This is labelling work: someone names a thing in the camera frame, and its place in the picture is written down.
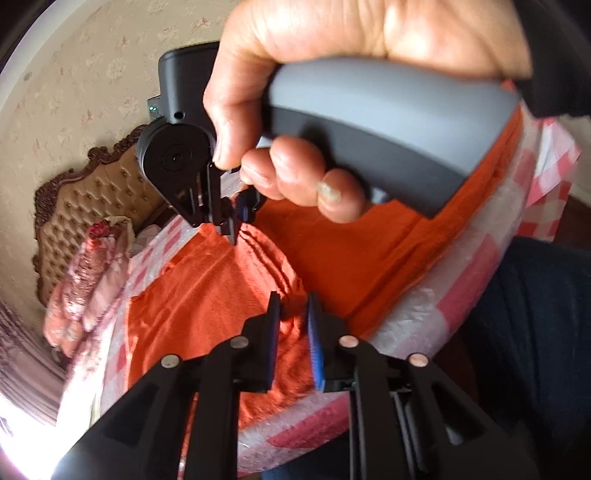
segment carved wooden headboard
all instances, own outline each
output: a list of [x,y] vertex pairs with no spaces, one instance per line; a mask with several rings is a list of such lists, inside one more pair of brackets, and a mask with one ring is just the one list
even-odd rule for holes
[[135,143],[144,128],[136,127],[111,153],[106,147],[91,148],[86,167],[60,173],[35,192],[38,252],[33,265],[43,305],[90,225],[107,216],[126,216],[137,231],[164,206],[135,159]]

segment metal rivet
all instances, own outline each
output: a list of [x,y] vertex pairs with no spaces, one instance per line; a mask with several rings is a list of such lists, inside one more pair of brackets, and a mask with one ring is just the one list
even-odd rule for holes
[[234,337],[232,340],[230,340],[230,346],[232,348],[245,348],[248,346],[248,338],[242,335]]
[[408,363],[410,363],[413,367],[426,367],[429,364],[429,357],[427,355],[423,355],[422,353],[413,353],[408,357]]
[[339,345],[345,348],[355,348],[359,345],[359,340],[353,335],[343,335],[339,338]]
[[181,359],[178,357],[178,355],[171,354],[162,357],[160,365],[162,365],[164,368],[174,368],[180,363],[180,361]]

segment gray handle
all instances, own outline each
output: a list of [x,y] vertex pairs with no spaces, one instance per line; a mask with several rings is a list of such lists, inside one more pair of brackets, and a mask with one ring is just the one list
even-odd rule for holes
[[264,99],[264,137],[307,138],[353,172],[374,203],[432,217],[494,145],[518,103],[495,82],[390,61],[331,58],[281,66]]

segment orange cloth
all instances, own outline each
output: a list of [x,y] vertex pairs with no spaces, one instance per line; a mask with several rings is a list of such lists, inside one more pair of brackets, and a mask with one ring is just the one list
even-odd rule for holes
[[128,385],[168,353],[208,353],[265,311],[270,291],[284,305],[275,383],[267,395],[241,396],[241,429],[285,409],[312,386],[305,338],[306,291],[369,336],[466,227],[504,176],[521,135],[516,111],[479,168],[433,220],[398,202],[336,225],[316,209],[268,201],[256,227],[242,225],[236,247],[203,225],[160,278],[128,309]]

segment floral wallpaper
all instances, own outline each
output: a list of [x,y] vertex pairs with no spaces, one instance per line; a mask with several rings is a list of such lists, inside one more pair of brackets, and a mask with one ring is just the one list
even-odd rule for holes
[[112,0],[55,52],[28,89],[0,139],[0,298],[39,327],[31,258],[34,191],[57,173],[86,164],[148,121],[159,93],[157,63],[171,48],[218,40],[237,0]]

